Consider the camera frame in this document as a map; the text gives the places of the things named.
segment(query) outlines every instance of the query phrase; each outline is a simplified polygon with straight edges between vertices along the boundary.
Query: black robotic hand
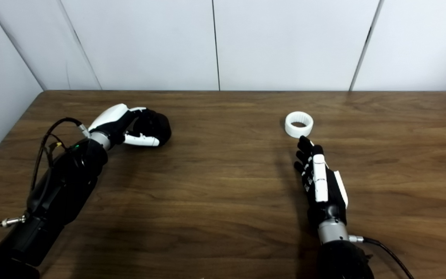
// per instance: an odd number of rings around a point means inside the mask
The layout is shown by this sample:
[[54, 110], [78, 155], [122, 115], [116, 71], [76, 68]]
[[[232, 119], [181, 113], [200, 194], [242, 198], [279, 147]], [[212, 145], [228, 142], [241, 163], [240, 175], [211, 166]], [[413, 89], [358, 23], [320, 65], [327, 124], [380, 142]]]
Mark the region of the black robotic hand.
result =
[[328, 168], [320, 145], [299, 139], [294, 167], [302, 177], [309, 209], [307, 217], [317, 229], [321, 247], [317, 269], [321, 279], [373, 279], [364, 251], [349, 241], [346, 209], [347, 193], [340, 173]]
[[348, 199], [340, 173], [328, 168], [320, 145], [302, 136], [297, 146], [300, 162], [295, 162], [294, 167], [301, 174], [307, 193], [309, 223], [317, 228], [327, 219], [338, 219], [347, 225]]

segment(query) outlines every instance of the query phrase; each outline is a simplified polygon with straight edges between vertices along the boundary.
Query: prosthetic hand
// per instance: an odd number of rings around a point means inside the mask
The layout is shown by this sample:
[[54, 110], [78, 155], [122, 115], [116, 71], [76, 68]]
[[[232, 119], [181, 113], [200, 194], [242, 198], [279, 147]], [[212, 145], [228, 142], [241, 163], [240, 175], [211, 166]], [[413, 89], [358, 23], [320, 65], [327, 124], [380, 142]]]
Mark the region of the prosthetic hand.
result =
[[320, 145], [302, 136], [298, 147], [300, 162], [294, 167], [307, 193], [309, 224], [317, 229], [321, 242], [317, 256], [320, 278], [373, 279], [364, 251], [352, 244], [362, 240], [349, 239], [345, 228], [348, 199], [340, 173], [328, 168]]
[[[136, 118], [133, 130], [128, 131]], [[56, 126], [67, 121], [74, 122], [85, 139], [65, 148], [64, 153], [53, 159], [52, 150], [62, 142], [50, 145], [48, 151], [46, 140], [54, 136], [51, 132]], [[39, 278], [34, 267], [42, 263], [64, 226], [78, 216], [108, 161], [108, 150], [121, 143], [160, 146], [170, 136], [166, 116], [146, 108], [129, 109], [124, 104], [104, 111], [89, 129], [73, 118], [61, 119], [51, 126], [39, 150], [39, 158], [43, 151], [48, 157], [48, 170], [37, 184], [37, 168], [34, 171], [23, 215], [1, 222], [3, 227], [14, 227], [0, 242], [0, 279]]]

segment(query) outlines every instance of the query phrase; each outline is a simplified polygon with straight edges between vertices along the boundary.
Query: wood grain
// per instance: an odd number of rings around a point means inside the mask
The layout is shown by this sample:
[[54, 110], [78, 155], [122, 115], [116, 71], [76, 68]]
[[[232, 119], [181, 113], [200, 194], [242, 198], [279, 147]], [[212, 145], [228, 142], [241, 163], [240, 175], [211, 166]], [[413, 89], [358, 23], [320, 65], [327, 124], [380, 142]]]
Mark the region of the wood grain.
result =
[[[315, 278], [318, 240], [283, 130], [315, 120], [349, 194], [350, 233], [384, 242], [416, 278], [446, 278], [446, 92], [46, 91], [0, 144], [0, 220], [24, 209], [41, 136], [123, 102], [165, 114], [161, 148], [120, 145], [44, 263], [54, 278]], [[69, 144], [76, 129], [57, 131]], [[0, 228], [0, 240], [7, 230]], [[404, 278], [382, 251], [377, 279]]]

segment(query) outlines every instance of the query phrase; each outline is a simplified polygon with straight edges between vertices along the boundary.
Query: metal connector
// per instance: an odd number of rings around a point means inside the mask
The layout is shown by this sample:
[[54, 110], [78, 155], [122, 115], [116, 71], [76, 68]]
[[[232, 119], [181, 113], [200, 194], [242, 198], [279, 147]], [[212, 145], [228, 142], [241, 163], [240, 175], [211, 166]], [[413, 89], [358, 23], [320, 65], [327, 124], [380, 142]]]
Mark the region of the metal connector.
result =
[[81, 124], [80, 126], [78, 126], [78, 129], [80, 129], [80, 132], [82, 132], [82, 134], [86, 138], [90, 138], [91, 137], [91, 133], [89, 133], [89, 130], [85, 127], [85, 125]]
[[349, 235], [348, 240], [350, 242], [364, 242], [364, 237], [361, 237], [359, 235]]
[[6, 218], [0, 222], [0, 226], [2, 226], [3, 228], [8, 228], [17, 223], [25, 223], [25, 220], [25, 215], [22, 215], [22, 217]]

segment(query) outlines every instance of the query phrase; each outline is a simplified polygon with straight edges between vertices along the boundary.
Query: white finger segment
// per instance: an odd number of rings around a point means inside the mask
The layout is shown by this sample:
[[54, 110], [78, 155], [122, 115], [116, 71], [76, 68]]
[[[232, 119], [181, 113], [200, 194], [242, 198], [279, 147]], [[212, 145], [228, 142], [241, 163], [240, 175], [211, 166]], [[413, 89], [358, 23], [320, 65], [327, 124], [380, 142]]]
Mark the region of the white finger segment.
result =
[[316, 189], [316, 202], [328, 201], [328, 182], [326, 179], [326, 166], [324, 162], [324, 155], [316, 154], [313, 157], [313, 170], [314, 170], [314, 185]]

